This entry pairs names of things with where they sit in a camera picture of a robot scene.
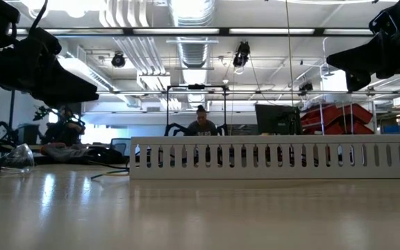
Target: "table surface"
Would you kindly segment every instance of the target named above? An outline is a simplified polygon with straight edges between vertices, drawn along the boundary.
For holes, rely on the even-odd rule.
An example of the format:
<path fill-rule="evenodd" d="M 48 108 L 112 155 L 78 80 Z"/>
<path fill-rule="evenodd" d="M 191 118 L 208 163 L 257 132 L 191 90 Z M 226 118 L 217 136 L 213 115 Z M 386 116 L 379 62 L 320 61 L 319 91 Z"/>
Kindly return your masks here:
<path fill-rule="evenodd" d="M 0 174 L 0 249 L 400 249 L 400 180 L 130 181 Z"/>

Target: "gray t-shirt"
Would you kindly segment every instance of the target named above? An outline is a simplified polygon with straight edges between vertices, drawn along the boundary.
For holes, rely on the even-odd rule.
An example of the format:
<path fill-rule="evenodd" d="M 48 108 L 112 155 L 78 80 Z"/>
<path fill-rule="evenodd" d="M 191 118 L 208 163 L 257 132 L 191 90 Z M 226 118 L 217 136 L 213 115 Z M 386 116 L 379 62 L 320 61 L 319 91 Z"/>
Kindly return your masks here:
<path fill-rule="evenodd" d="M 209 136 L 209 135 L 217 135 L 217 128 L 215 127 L 215 124 L 207 120 L 206 124 L 204 126 L 200 126 L 197 121 L 192 122 L 188 128 L 190 131 L 192 131 L 194 136 Z"/>

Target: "computer monitor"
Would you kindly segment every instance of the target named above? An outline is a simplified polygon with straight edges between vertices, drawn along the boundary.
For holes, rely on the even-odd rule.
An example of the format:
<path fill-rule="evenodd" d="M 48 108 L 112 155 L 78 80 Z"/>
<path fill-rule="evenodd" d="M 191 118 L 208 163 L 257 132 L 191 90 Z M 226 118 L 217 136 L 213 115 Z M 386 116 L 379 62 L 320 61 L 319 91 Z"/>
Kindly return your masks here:
<path fill-rule="evenodd" d="M 297 107 L 256 105 L 259 134 L 301 135 L 300 110 Z"/>

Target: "ceiling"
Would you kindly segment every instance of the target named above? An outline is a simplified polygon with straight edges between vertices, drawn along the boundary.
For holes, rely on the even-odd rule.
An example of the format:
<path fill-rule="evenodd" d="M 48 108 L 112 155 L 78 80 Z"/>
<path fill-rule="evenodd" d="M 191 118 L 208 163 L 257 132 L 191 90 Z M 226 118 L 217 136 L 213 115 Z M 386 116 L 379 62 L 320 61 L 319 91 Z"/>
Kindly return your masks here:
<path fill-rule="evenodd" d="M 19 27 L 29 27 L 32 19 L 28 16 L 27 7 L 19 1 L 9 1 L 17 7 L 24 16 Z M 390 0 L 372 3 L 356 4 L 299 4 L 279 0 L 216 0 L 216 11 L 213 26 L 216 27 L 350 27 L 367 28 L 368 23 L 382 9 L 394 3 Z M 147 4 L 147 19 L 152 27 L 168 27 L 171 25 L 169 8 L 165 1 L 158 3 L 149 1 Z M 90 11 L 82 18 L 72 18 L 65 11 L 51 11 L 41 22 L 45 28 L 102 28 L 97 11 Z M 177 45 L 168 43 L 172 37 L 155 37 L 156 48 L 165 69 L 171 75 L 172 85 L 183 84 L 183 77 L 178 59 Z M 312 82 L 314 90 L 321 86 L 319 66 L 324 61 L 324 37 L 211 37 L 217 44 L 211 45 L 210 67 L 207 83 L 219 85 L 223 80 L 228 80 L 230 90 L 290 90 L 293 81 L 294 90 L 303 83 L 303 76 Z M 110 60 L 116 51 L 120 51 L 112 37 L 71 37 L 61 38 L 72 46 L 79 45 L 87 52 L 87 61 L 90 66 L 112 80 L 118 90 L 140 90 L 134 83 L 137 71 L 127 63 L 124 68 L 114 68 Z M 246 64 L 242 74 L 234 74 L 231 64 L 236 46 L 241 41 L 249 42 L 251 47 L 251 60 Z M 350 49 L 369 41 L 368 37 L 330 37 L 325 42 L 326 55 Z M 400 76 L 388 84 L 383 81 L 375 84 L 376 90 L 400 90 Z M 376 100 L 391 100 L 398 95 L 379 95 Z M 143 98 L 142 101 L 158 100 L 157 96 Z M 207 94 L 206 101 L 222 99 L 221 94 Z M 228 99 L 239 100 L 289 100 L 300 98 L 296 95 L 252 95 L 233 94 Z M 366 96 L 355 96 L 355 99 L 366 99 Z M 115 96 L 101 97 L 101 102 L 120 101 Z"/>

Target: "security camera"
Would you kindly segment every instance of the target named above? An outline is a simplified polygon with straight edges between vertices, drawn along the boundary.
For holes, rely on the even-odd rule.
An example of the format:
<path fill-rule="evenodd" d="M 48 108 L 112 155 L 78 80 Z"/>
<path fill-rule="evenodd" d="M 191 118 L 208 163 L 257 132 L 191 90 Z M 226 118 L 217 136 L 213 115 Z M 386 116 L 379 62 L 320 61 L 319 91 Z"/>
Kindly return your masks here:
<path fill-rule="evenodd" d="M 115 52 L 115 56 L 112 59 L 113 67 L 124 67 L 126 64 L 126 59 L 123 57 L 123 52 Z"/>

